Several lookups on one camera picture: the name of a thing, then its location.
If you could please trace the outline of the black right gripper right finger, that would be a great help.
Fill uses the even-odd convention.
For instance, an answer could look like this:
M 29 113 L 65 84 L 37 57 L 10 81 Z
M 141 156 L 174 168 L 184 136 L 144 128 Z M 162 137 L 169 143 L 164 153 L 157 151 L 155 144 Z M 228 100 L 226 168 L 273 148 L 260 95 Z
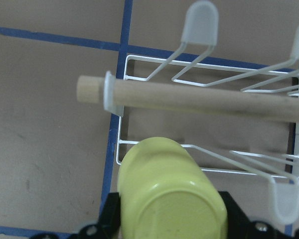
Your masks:
M 228 239 L 245 239 L 251 221 L 227 191 L 219 191 L 228 218 Z

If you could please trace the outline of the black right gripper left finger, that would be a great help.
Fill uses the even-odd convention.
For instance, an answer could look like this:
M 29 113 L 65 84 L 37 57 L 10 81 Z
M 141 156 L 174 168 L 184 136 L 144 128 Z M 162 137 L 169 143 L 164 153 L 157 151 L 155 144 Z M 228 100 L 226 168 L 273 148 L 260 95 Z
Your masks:
M 118 192 L 109 193 L 98 221 L 100 239 L 117 239 L 121 225 L 121 199 Z

